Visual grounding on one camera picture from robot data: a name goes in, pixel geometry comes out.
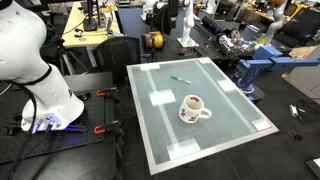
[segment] white mug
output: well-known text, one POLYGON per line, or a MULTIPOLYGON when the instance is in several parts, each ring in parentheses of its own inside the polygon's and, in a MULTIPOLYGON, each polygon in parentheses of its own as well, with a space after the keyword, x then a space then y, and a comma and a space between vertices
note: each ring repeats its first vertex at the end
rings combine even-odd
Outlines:
POLYGON ((186 96, 179 109, 180 119, 190 124, 197 122, 199 118, 208 119, 211 115, 211 111, 204 107, 202 99, 195 95, 186 96))

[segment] floor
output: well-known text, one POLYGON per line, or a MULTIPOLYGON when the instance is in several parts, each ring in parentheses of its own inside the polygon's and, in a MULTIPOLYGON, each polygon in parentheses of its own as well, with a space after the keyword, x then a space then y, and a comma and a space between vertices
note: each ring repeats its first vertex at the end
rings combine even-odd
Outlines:
MULTIPOLYGON (((80 59, 88 63, 85 50, 80 59)), ((312 180, 317 179, 305 164, 320 157, 320 108, 305 107, 312 112, 304 117, 309 131, 301 141, 294 141, 289 132, 300 131, 305 124, 290 115, 289 104, 308 99, 281 78, 279 72, 262 73, 255 81, 265 93, 257 107, 279 128, 279 132, 241 146, 214 154, 198 161, 150 176, 145 150, 136 118, 132 96, 126 87, 120 88, 125 133, 123 147, 123 177, 126 180, 312 180)))

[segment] green pen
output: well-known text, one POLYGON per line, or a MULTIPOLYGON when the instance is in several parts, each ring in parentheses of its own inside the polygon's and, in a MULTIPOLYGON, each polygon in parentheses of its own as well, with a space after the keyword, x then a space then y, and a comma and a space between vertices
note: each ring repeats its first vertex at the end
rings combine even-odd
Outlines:
POLYGON ((183 82, 185 82, 185 83, 191 84, 190 81, 184 80, 184 79, 179 78, 179 77, 177 77, 177 76, 170 76, 170 77, 171 77, 172 79, 176 79, 176 80, 183 81, 183 82))

